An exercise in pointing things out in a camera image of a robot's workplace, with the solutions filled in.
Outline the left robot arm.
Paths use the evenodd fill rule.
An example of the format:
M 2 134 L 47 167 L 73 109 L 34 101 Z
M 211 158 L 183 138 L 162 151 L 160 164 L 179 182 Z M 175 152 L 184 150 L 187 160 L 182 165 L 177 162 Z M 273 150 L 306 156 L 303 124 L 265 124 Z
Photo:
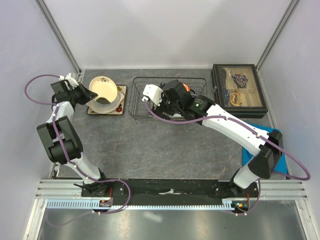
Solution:
M 36 128 L 44 150 L 51 162 L 69 167 L 82 178 L 82 190 L 92 197 L 104 197 L 110 185 L 104 173 L 84 155 L 83 144 L 71 123 L 76 105 L 85 105 L 98 95 L 71 77 L 61 77 L 51 87 L 52 114 Z

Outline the cream plate blue spiral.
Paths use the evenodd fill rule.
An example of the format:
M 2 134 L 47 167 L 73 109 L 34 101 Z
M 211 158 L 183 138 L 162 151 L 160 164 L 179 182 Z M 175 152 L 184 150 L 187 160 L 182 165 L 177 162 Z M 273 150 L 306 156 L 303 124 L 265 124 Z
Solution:
M 98 97 L 96 100 L 91 100 L 87 105 L 97 114 L 109 114 L 116 110 L 125 95 L 121 92 L 117 92 L 114 101 L 110 102 L 105 97 Z

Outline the orange mug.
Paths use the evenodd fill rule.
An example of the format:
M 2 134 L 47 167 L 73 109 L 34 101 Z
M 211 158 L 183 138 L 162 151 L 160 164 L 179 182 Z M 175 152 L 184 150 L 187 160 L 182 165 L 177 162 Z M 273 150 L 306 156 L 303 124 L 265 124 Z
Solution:
M 184 88 L 185 88 L 185 90 L 187 91 L 187 92 L 190 92 L 191 91 L 191 89 L 190 89 L 190 87 L 188 86 L 188 85 L 186 85 L 186 84 L 182 84 L 183 86 L 184 86 Z

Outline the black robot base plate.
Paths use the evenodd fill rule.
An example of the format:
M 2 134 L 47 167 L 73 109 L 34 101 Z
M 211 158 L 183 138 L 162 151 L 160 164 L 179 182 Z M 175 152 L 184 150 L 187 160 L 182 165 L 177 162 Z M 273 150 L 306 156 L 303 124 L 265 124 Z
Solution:
M 216 179 L 138 179 L 122 182 L 107 182 L 108 194 L 90 196 L 82 189 L 81 196 L 94 198 L 110 197 L 112 202 L 123 204 L 220 204 L 227 198 L 252 199 L 258 196 L 257 183 L 241 189 L 233 183 Z

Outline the square floral plate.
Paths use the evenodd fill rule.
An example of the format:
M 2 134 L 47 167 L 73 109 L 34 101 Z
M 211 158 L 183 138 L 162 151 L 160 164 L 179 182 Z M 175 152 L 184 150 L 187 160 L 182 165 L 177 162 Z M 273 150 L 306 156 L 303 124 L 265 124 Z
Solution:
M 106 115 L 106 116 L 121 116 L 124 114 L 125 111 L 125 101 L 126 101 L 126 96 L 127 96 L 127 86 L 126 85 L 117 85 L 117 90 L 120 93 L 124 94 L 124 100 L 122 100 L 119 104 L 119 106 L 112 111 L 111 113 L 107 113 L 107 114 L 99 114 L 99 113 L 95 113 L 93 112 L 93 110 L 91 110 L 91 108 L 88 106 L 87 107 L 87 115 Z

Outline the white ribbed bowl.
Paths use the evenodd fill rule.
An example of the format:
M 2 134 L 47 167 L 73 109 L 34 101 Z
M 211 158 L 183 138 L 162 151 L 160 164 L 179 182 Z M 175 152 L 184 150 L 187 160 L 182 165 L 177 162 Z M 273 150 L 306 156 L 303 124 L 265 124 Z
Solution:
M 177 113 L 175 113 L 175 114 L 173 115 L 173 118 L 182 118 L 182 117 L 183 117 L 182 115 L 177 114 Z

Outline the small cream plate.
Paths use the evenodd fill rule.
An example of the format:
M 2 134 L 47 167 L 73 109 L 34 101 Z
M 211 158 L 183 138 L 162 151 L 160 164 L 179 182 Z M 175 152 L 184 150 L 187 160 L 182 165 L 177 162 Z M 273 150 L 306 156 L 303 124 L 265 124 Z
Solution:
M 97 76 L 91 80 L 89 90 L 97 94 L 94 101 L 103 104 L 112 103 L 118 94 L 117 85 L 106 76 Z

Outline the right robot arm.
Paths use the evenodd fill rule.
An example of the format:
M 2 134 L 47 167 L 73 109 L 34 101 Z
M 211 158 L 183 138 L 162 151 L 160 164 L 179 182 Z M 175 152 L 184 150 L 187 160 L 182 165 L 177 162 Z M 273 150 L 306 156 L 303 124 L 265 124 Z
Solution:
M 153 112 L 158 116 L 169 120 L 181 115 L 187 121 L 197 120 L 199 125 L 220 132 L 248 150 L 251 160 L 235 173 L 229 184 L 235 197 L 242 196 L 258 179 L 269 179 L 283 155 L 279 150 L 283 136 L 278 130 L 268 132 L 245 123 L 178 80 L 161 86 L 149 85 L 143 93 L 153 101 Z

